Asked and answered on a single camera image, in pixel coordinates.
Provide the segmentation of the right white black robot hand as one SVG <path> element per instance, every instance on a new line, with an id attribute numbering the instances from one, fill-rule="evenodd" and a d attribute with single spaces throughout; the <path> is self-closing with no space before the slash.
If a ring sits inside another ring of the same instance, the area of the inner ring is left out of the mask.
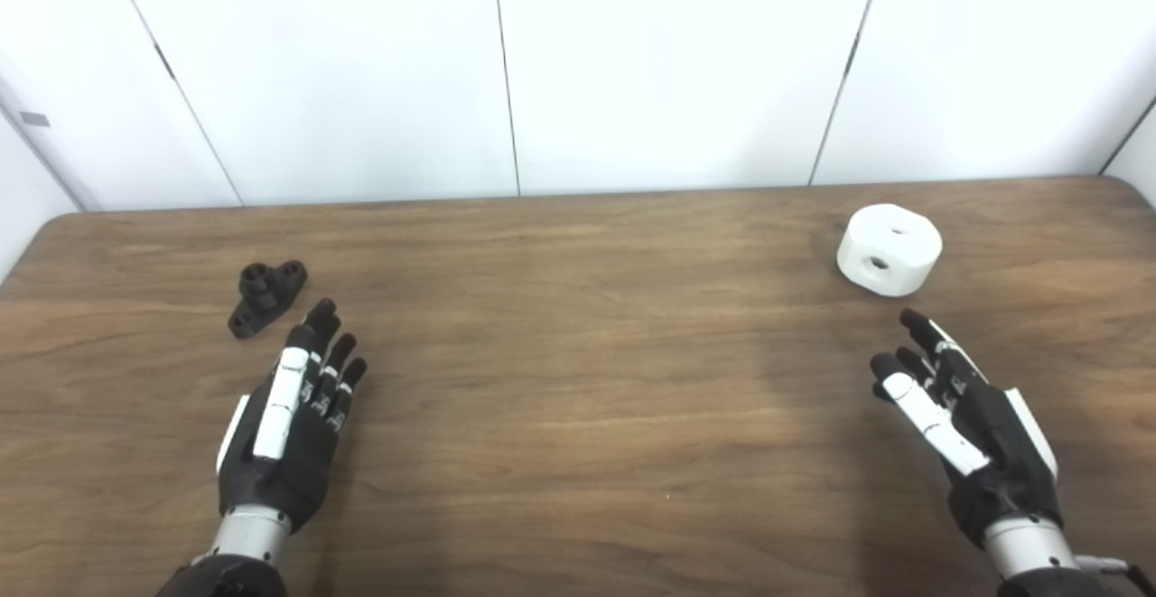
<path id="1" fill-rule="evenodd" d="M 938 454 L 950 481 L 948 509 L 975 546 L 999 519 L 1064 526 L 1055 454 L 1015 388 L 995 386 L 936 322 L 901 310 L 919 351 L 870 358 L 872 393 L 901 410 Z"/>

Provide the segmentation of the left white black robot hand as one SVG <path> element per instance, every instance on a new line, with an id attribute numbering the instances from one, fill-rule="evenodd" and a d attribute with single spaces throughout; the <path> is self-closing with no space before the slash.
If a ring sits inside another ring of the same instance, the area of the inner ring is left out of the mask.
<path id="1" fill-rule="evenodd" d="M 321 510 L 351 403 L 368 370 L 358 339 L 321 298 L 286 337 L 264 379 L 243 395 L 218 449 L 218 513 L 258 506 L 292 532 Z"/>

